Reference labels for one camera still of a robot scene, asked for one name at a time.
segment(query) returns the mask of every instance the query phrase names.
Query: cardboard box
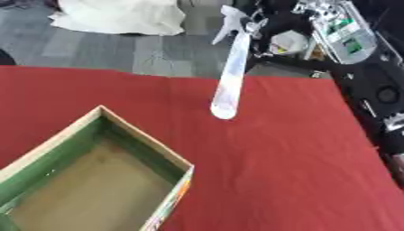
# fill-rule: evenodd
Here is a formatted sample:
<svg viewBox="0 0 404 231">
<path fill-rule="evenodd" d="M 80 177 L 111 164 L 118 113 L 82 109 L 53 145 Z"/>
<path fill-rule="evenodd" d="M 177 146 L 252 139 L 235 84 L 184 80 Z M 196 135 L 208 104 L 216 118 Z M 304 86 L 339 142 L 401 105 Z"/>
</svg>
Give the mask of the cardboard box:
<svg viewBox="0 0 404 231">
<path fill-rule="evenodd" d="M 156 230 L 193 170 L 99 106 L 0 171 L 0 230 Z"/>
</svg>

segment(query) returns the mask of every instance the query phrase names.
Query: red table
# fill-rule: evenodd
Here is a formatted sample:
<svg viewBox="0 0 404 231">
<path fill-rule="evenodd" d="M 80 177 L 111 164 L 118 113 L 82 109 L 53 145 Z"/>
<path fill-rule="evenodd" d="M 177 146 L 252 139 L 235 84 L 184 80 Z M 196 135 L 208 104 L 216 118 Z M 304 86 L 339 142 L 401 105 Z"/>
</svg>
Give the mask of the red table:
<svg viewBox="0 0 404 231">
<path fill-rule="evenodd" d="M 196 165 L 165 231 L 402 231 L 404 197 L 327 79 L 246 78 L 238 116 L 217 81 L 0 68 L 0 166 L 97 105 Z"/>
</svg>

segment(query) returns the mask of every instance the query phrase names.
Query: white cloth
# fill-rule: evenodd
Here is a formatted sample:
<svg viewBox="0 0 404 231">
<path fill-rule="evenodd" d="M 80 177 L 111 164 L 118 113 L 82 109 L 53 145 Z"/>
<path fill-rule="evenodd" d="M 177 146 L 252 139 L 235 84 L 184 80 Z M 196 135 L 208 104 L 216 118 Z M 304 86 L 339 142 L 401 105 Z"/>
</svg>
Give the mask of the white cloth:
<svg viewBox="0 0 404 231">
<path fill-rule="evenodd" d="M 51 25 L 80 32 L 175 35 L 185 14 L 177 0 L 59 0 Z"/>
</svg>

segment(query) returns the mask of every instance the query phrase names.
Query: cable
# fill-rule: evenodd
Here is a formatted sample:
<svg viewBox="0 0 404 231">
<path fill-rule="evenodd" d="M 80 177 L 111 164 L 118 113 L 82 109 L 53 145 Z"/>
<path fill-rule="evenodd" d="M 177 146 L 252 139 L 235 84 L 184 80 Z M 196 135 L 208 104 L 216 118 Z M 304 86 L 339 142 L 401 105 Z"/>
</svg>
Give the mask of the cable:
<svg viewBox="0 0 404 231">
<path fill-rule="evenodd" d="M 141 66 L 141 74 L 143 75 L 150 75 L 151 73 L 144 73 L 144 66 L 147 65 L 148 62 L 150 62 L 150 66 L 152 67 L 154 65 L 154 61 L 160 59 L 163 61 L 167 61 L 170 64 L 170 72 L 171 76 L 175 76 L 175 71 L 174 71 L 174 63 L 171 60 L 168 60 L 164 57 L 164 51 L 154 51 L 149 58 L 147 58 Z"/>
</svg>

